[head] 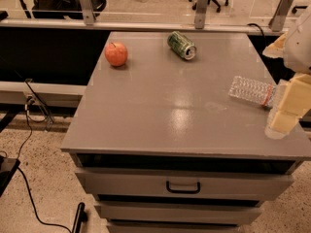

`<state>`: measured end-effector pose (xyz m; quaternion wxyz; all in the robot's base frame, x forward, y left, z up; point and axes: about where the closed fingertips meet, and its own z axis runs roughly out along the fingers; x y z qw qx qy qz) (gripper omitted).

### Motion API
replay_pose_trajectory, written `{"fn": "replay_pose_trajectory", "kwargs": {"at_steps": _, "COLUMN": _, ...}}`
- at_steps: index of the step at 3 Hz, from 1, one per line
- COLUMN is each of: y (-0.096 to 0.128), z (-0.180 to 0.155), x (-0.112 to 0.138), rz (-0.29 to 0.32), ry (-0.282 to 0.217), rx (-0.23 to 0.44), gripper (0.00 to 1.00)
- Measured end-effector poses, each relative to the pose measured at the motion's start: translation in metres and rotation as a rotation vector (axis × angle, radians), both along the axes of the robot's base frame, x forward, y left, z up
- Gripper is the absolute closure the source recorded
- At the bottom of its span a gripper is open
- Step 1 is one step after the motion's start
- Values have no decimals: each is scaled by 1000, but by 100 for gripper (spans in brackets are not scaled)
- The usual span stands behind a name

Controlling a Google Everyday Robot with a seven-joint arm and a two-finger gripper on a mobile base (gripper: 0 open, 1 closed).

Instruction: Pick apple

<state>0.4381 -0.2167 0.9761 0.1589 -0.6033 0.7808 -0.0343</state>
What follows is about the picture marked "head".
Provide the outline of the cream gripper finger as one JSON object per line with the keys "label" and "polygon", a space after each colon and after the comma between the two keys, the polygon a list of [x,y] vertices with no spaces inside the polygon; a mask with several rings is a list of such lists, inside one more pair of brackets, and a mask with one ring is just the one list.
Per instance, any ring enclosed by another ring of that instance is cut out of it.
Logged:
{"label": "cream gripper finger", "polygon": [[284,58],[285,57],[285,42],[287,33],[279,36],[273,43],[268,45],[262,54],[269,58]]}
{"label": "cream gripper finger", "polygon": [[310,110],[310,75],[295,74],[289,81],[279,81],[267,117],[265,135],[270,139],[283,139]]}

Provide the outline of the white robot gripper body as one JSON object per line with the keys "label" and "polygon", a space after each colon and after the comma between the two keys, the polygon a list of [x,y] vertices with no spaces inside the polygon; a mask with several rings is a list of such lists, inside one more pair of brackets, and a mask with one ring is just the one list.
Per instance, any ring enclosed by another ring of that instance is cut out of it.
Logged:
{"label": "white robot gripper body", "polygon": [[284,65],[297,73],[311,74],[311,6],[288,31],[284,44]]}

